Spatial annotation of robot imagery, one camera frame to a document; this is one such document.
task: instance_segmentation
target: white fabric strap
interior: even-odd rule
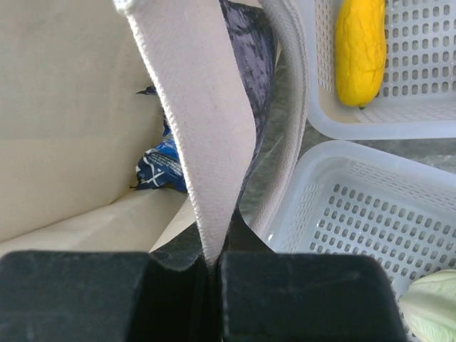
[[[218,0],[115,0],[176,140],[209,269],[255,146],[255,123]]]
[[[250,227],[263,240],[290,182],[301,149],[309,112],[309,77],[306,32],[296,0],[260,0],[271,25],[279,37],[284,55],[289,89],[289,121],[282,140],[276,169],[264,199]]]
[[[307,58],[295,0],[260,1],[289,67],[288,128],[274,181],[252,222],[270,225],[297,161]],[[255,125],[218,0],[114,0],[124,13],[176,139],[203,252],[212,269],[252,158]]]

